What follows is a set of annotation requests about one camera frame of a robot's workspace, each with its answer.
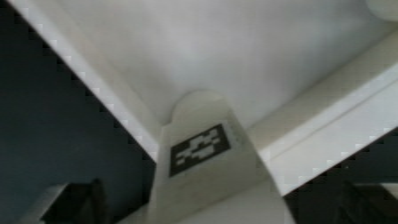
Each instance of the dark wall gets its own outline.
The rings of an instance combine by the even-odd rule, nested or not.
[[[335,223],[344,180],[398,183],[398,129],[286,196],[298,224]]]
[[[14,11],[0,1],[0,223],[53,184],[104,182],[110,213],[147,200],[154,163]]]

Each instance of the dark object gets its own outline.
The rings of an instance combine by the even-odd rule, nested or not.
[[[172,177],[231,149],[224,126],[218,124],[170,148]]]
[[[337,224],[344,223],[398,223],[398,200],[380,184],[344,182]]]
[[[101,181],[69,184],[42,215],[46,224],[108,224]]]

